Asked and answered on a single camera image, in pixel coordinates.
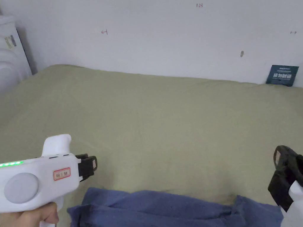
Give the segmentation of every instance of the green bedsheet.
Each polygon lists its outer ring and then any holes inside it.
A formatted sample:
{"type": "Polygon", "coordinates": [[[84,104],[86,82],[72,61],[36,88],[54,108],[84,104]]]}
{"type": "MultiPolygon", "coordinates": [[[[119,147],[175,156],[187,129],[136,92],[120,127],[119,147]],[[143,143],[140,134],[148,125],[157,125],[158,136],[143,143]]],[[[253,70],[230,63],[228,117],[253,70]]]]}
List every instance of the green bedsheet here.
{"type": "Polygon", "coordinates": [[[273,152],[302,153],[302,101],[302,88],[55,65],[0,97],[1,162],[40,156],[47,137],[69,133],[71,152],[95,155],[98,170],[65,208],[91,186],[273,204],[273,152]]]}

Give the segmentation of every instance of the finger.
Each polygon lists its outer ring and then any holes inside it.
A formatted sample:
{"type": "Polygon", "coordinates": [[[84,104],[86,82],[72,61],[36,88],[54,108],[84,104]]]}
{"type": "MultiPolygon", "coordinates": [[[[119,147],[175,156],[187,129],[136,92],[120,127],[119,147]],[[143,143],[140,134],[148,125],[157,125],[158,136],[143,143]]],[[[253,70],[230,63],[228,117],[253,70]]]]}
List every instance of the finger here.
{"type": "Polygon", "coordinates": [[[59,221],[57,205],[56,203],[51,202],[35,210],[25,211],[17,221],[23,225],[26,223],[28,226],[36,226],[40,221],[57,224],[59,221]]]}

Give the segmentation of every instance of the blue towel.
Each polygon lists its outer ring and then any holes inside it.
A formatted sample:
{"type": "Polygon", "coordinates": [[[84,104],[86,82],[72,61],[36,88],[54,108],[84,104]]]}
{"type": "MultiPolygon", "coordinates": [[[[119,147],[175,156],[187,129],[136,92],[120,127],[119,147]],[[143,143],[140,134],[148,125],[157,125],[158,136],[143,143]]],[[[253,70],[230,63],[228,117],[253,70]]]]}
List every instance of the blue towel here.
{"type": "Polygon", "coordinates": [[[277,206],[237,196],[232,206],[163,192],[89,188],[80,206],[68,208],[71,227],[280,227],[277,206]]]}

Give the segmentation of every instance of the white appliance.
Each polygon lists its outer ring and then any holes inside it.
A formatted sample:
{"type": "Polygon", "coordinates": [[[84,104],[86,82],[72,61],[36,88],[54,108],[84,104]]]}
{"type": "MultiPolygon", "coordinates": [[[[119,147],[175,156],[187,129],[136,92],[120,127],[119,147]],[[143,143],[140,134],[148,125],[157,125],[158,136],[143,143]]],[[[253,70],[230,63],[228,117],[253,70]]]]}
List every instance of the white appliance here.
{"type": "Polygon", "coordinates": [[[12,16],[0,16],[0,94],[32,75],[12,16]]]}
{"type": "MultiPolygon", "coordinates": [[[[63,196],[98,167],[95,156],[70,153],[71,140],[69,134],[48,137],[41,157],[0,164],[0,213],[33,210],[51,201],[57,210],[63,207],[63,196]]],[[[40,227],[54,226],[40,222],[40,227]]]]}

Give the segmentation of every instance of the white plastic casing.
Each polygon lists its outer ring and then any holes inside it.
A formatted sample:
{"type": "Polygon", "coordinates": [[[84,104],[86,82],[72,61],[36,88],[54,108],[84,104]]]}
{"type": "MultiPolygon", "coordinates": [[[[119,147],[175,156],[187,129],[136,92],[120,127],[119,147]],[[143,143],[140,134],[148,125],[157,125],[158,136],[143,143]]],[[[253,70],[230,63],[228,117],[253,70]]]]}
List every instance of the white plastic casing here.
{"type": "Polygon", "coordinates": [[[295,181],[288,193],[293,203],[287,212],[281,208],[284,216],[281,227],[301,227],[303,223],[303,188],[295,181]]]}
{"type": "MultiPolygon", "coordinates": [[[[79,186],[78,163],[81,162],[81,160],[77,159],[72,153],[65,156],[62,154],[28,159],[22,162],[20,165],[0,168],[0,213],[36,209],[54,201],[60,196],[64,196],[79,186]],[[38,191],[33,198],[27,202],[13,203],[6,198],[5,186],[11,178],[20,173],[30,173],[36,176],[38,179],[38,191]]],[[[9,190],[10,194],[15,193],[17,196],[20,196],[20,194],[23,193],[24,195],[28,195],[34,190],[34,188],[26,185],[26,181],[20,181],[19,183],[20,184],[15,182],[13,184],[19,186],[11,187],[9,190]]]]}

